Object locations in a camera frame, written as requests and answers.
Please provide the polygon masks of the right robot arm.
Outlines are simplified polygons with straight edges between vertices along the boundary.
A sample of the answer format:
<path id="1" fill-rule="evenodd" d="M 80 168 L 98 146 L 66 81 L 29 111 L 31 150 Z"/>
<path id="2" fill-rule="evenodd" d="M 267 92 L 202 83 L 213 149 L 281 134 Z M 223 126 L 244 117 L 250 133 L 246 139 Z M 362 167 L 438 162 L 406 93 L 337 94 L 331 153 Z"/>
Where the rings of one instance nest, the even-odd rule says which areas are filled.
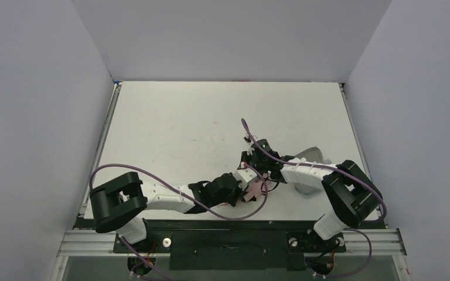
<path id="1" fill-rule="evenodd" d="M 381 192 L 352 160 L 338 165 L 310 162 L 302 157 L 280 156 L 266 139 L 244 140 L 250 148 L 241 154 L 241 167 L 251 166 L 268 181 L 292 184 L 303 193 L 325 192 L 331 208 L 307 232 L 315 249 L 324 243 L 340 245 L 338 234 L 358 228 L 376 208 L 384 205 Z"/>

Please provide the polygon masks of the pink folding umbrella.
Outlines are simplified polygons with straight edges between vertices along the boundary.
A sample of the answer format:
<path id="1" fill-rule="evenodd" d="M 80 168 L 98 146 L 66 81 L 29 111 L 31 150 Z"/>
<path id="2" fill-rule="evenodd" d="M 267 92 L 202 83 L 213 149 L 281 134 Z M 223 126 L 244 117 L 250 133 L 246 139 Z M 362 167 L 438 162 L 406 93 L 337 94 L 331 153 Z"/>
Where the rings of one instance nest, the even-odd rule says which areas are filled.
<path id="1" fill-rule="evenodd" d="M 242 197 L 242 201 L 257 201 L 261 196 L 264 196 L 267 193 L 268 185 L 265 185 L 262 181 L 258 181 L 247 187 L 246 192 Z"/>

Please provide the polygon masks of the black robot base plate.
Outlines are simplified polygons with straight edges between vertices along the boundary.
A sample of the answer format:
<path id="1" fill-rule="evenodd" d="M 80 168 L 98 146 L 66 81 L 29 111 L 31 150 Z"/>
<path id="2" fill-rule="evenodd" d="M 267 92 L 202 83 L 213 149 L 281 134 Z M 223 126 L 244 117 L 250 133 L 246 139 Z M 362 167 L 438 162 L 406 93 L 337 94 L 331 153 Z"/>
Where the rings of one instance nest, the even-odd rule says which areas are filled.
<path id="1" fill-rule="evenodd" d="M 148 220 L 149 237 L 133 244 L 140 255 L 169 258 L 170 270 L 305 269 L 348 253 L 350 234 L 324 241 L 313 221 Z"/>

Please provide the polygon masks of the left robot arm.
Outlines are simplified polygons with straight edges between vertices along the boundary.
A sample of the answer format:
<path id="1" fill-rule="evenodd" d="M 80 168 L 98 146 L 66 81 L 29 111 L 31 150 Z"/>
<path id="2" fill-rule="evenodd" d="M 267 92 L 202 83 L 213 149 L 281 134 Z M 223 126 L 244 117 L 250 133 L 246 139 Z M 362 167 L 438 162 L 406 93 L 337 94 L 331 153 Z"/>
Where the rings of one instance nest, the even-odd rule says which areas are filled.
<path id="1" fill-rule="evenodd" d="M 236 205 L 252 177 L 239 172 L 225 173 L 211 182 L 178 186 L 175 191 L 159 184 L 145 184 L 136 172 L 124 173 L 90 192 L 94 229 L 97 233 L 117 232 L 128 243 L 148 237 L 144 210 L 201 214 L 227 203 Z"/>

